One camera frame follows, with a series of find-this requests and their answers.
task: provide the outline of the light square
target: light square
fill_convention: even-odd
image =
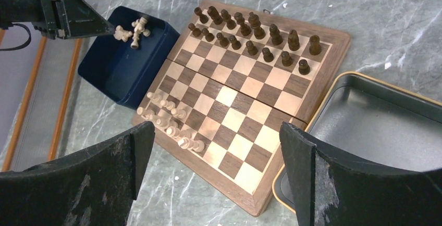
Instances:
[[[241,87],[241,92],[244,94],[247,94],[251,97],[256,98],[258,94],[260,93],[260,90],[262,86],[264,85],[263,82],[260,82],[254,78],[247,77],[245,79],[244,84]]]
[[[287,80],[289,80],[290,74],[291,73],[288,71],[284,71],[282,69],[274,67],[270,72],[270,74],[268,75],[265,83],[282,90],[284,89]]]
[[[215,63],[219,63],[222,59],[222,57],[224,56],[224,53],[226,53],[226,49],[221,48],[219,46],[213,46],[208,55],[206,56],[206,58],[210,61],[213,61]]]
[[[189,36],[182,44],[182,49],[194,53],[199,43],[200,43],[199,39]]]
[[[273,153],[280,145],[279,132],[264,125],[256,137],[255,144]]]
[[[215,136],[216,132],[218,131],[220,124],[216,122],[215,120],[206,117],[201,124],[200,129],[198,132],[205,136],[206,138],[213,140],[213,137]]]
[[[203,62],[204,62],[203,57],[193,54],[190,57],[189,62],[187,63],[186,66],[194,71],[198,71],[201,65],[203,64]]]
[[[223,87],[221,87],[221,90],[219,90],[216,100],[218,102],[230,107],[232,105],[232,103],[234,102],[237,94],[238,94],[237,91],[224,85]]]
[[[243,136],[236,134],[235,138],[233,139],[227,151],[229,151],[234,156],[244,161],[247,155],[249,154],[252,145],[253,145],[252,142],[245,139]]]
[[[212,74],[212,79],[224,84],[229,78],[231,72],[232,70],[230,70],[229,68],[222,65],[217,65],[215,71]]]
[[[229,108],[226,116],[224,117],[222,125],[224,125],[225,127],[229,128],[235,132],[238,132],[239,128],[242,125],[244,118],[245,118],[244,114],[240,113],[237,110]]]
[[[247,193],[253,195],[263,174],[250,164],[244,162],[235,178],[235,183]]]
[[[249,112],[247,113],[247,117],[255,120],[256,122],[264,124],[265,120],[267,120],[267,117],[270,114],[270,111],[272,111],[270,106],[254,100]]]
[[[280,109],[292,116],[295,116],[296,112],[298,112],[298,108],[299,105],[301,104],[301,101],[302,101],[301,98],[283,91],[281,92],[281,95],[276,101],[275,108]]]
[[[255,62],[256,60],[254,60],[253,58],[241,55],[234,67],[234,70],[248,76],[253,66],[255,65]]]
[[[215,102],[215,100],[213,100],[213,98],[208,97],[204,94],[201,94],[193,108],[195,110],[201,112],[202,114],[207,115],[208,111],[210,110],[210,108],[213,105],[213,102]]]
[[[219,164],[221,164],[221,161],[223,161],[226,152],[226,149],[222,148],[214,142],[211,142],[207,148],[206,153],[204,154],[203,159],[213,168],[218,168]]]

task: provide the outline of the chess rook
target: chess rook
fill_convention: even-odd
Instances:
[[[221,10],[221,17],[226,23],[227,29],[232,30],[236,27],[236,23],[232,20],[232,16],[226,9]]]
[[[241,48],[241,42],[239,42],[234,35],[231,35],[229,37],[229,41],[232,44],[232,48],[234,50],[238,50],[239,48]]]
[[[311,55],[318,55],[319,53],[321,53],[321,44],[318,35],[313,35],[310,37],[309,51]]]
[[[309,63],[307,63],[307,60],[301,59],[298,65],[299,65],[299,73],[301,75],[307,75],[310,73],[310,66]]]
[[[204,35],[204,38],[209,42],[215,39],[213,33],[209,32],[207,28],[201,29],[201,33]]]
[[[241,35],[248,36],[252,32],[250,26],[245,23],[245,19],[242,16],[242,13],[236,12],[234,15],[234,19],[236,20],[236,23],[240,26],[239,31],[241,32]]]
[[[270,37],[272,37],[273,45],[280,45],[283,42],[283,37],[281,36],[278,27],[275,24],[271,24],[269,28]]]
[[[193,12],[200,18],[200,22],[206,24],[208,22],[208,17],[203,13],[200,7],[196,7]]]

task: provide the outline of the dark square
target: dark square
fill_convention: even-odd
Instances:
[[[231,105],[231,107],[240,113],[247,115],[249,112],[250,107],[252,106],[254,99],[246,96],[242,93],[238,93]]]
[[[186,93],[182,97],[182,102],[186,105],[193,107],[198,101],[198,98],[200,97],[201,93],[197,90],[195,90],[192,87],[188,87]]]
[[[228,110],[229,107],[215,100],[207,116],[218,123],[222,123]]]
[[[250,71],[249,76],[264,83],[267,80],[267,77],[270,74],[271,70],[272,66],[257,61]]]
[[[239,56],[239,54],[227,50],[219,61],[219,64],[229,69],[233,69],[236,65],[236,62],[238,62]]]
[[[178,81],[182,82],[185,85],[190,85],[193,77],[195,77],[195,74],[196,72],[190,70],[189,68],[184,67],[180,77],[178,78]]]
[[[210,43],[207,43],[205,41],[200,41],[199,45],[195,49],[195,54],[205,58],[208,55],[208,53],[210,52],[210,49],[212,48],[212,46],[213,45]]]
[[[203,124],[204,118],[205,118],[204,114],[202,114],[201,112],[199,112],[195,109],[192,109],[190,111],[189,117],[186,120],[186,124],[190,128],[198,131],[200,129],[201,125]]]
[[[281,94],[280,89],[277,89],[268,84],[264,84],[256,99],[267,105],[274,106],[280,94]]]
[[[192,57],[192,53],[188,52],[184,49],[181,49],[178,53],[177,58],[175,59],[175,62],[179,63],[182,66],[186,66],[189,62],[190,57]]]
[[[323,44],[323,43],[320,43],[320,44],[321,44],[321,53],[319,53],[318,55],[315,55],[315,56],[311,55],[310,54],[310,43],[308,43],[307,46],[305,47],[304,51],[302,52],[301,57],[308,58],[308,59],[311,59],[311,60],[321,63],[322,60],[324,59],[325,53],[328,50],[328,45]]]
[[[221,90],[222,85],[218,82],[215,82],[212,79],[209,79],[206,86],[203,89],[203,94],[211,97],[213,99],[216,99],[218,96],[219,90]]]
[[[284,66],[283,65],[283,58],[281,58],[281,54],[279,54],[278,59],[276,60],[276,63],[275,63],[275,67],[282,69],[284,71],[288,71],[290,73],[293,73],[293,70],[299,61],[299,56],[296,54],[292,54],[290,52],[289,52],[289,55],[293,59],[293,63],[291,64],[291,66]]]
[[[238,134],[243,136],[245,139],[250,142],[255,142],[258,133],[261,131],[262,124],[256,122],[255,120],[245,117],[244,121],[241,124],[241,127],[238,130]]]
[[[227,152],[221,161],[221,164],[219,164],[218,169],[226,173],[229,177],[235,179],[242,163],[243,161],[241,161],[241,159],[237,158],[232,153]]]
[[[275,131],[279,131],[283,122],[289,122],[290,119],[291,116],[289,116],[288,114],[272,108],[264,124]]]
[[[166,75],[163,79],[163,81],[161,82],[161,84],[159,85],[159,89],[162,90],[163,92],[170,94],[172,88],[174,87],[175,83],[177,81],[171,77],[169,77],[168,75]]]
[[[215,62],[205,59],[198,72],[210,78],[215,71],[217,65],[218,64]]]
[[[257,144],[253,144],[244,162],[250,164],[260,172],[263,172],[271,156],[272,153]]]
[[[246,75],[232,71],[226,80],[226,85],[239,91],[247,78]]]
[[[309,87],[310,80],[291,74],[284,87],[284,91],[302,98]]]
[[[229,149],[230,144],[235,138],[235,135],[236,133],[233,130],[221,124],[218,128],[218,131],[216,131],[215,136],[213,137],[213,142],[224,149]]]

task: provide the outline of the chess pawn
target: chess pawn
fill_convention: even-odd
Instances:
[[[311,55],[318,55],[319,53],[321,53],[321,44],[318,35],[313,35],[310,37],[309,51]]]
[[[299,73],[301,75],[307,75],[310,73],[310,66],[309,63],[307,63],[307,60],[301,59],[298,65],[299,65]]]
[[[258,48],[256,48],[252,41],[247,41],[245,43],[245,46],[247,47],[247,52],[249,53],[249,55],[253,56],[258,53]]]
[[[190,23],[187,27],[190,31],[192,31],[193,36],[199,37],[201,35],[201,30],[197,28],[194,24]]]
[[[222,47],[227,47],[229,45],[229,40],[226,37],[224,37],[222,33],[218,32],[216,34],[216,38],[219,40],[219,44]]]
[[[236,23],[232,20],[232,16],[226,9],[221,10],[221,17],[226,23],[227,29],[232,30],[236,27]]]
[[[197,7],[193,10],[193,12],[200,18],[200,22],[206,24],[208,22],[208,17],[203,13],[200,7]]]
[[[229,37],[229,41],[232,44],[232,48],[234,50],[238,50],[239,48],[241,48],[241,42],[239,42],[234,35],[231,35]]]
[[[245,19],[242,16],[242,13],[236,12],[234,15],[234,19],[236,20],[236,23],[240,26],[239,31],[241,32],[241,35],[248,36],[252,32],[250,26],[245,23]]]
[[[280,45],[283,42],[283,37],[281,36],[278,27],[275,24],[271,24],[269,27],[270,37],[272,37],[273,45]]]
[[[204,38],[205,38],[208,42],[210,42],[210,41],[212,41],[213,39],[215,39],[215,36],[213,35],[213,33],[209,32],[207,28],[203,28],[203,29],[201,30],[201,33],[204,35]]]
[[[267,62],[267,63],[272,62],[273,59],[275,58],[275,57],[273,56],[273,53],[270,52],[270,49],[267,48],[267,47],[264,47],[264,48],[262,49],[262,52],[263,52],[264,61]]]

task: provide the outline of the chessboard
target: chessboard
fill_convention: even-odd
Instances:
[[[282,122],[306,127],[349,46],[341,31],[204,0],[132,124],[152,120],[158,145],[258,216],[284,164]]]

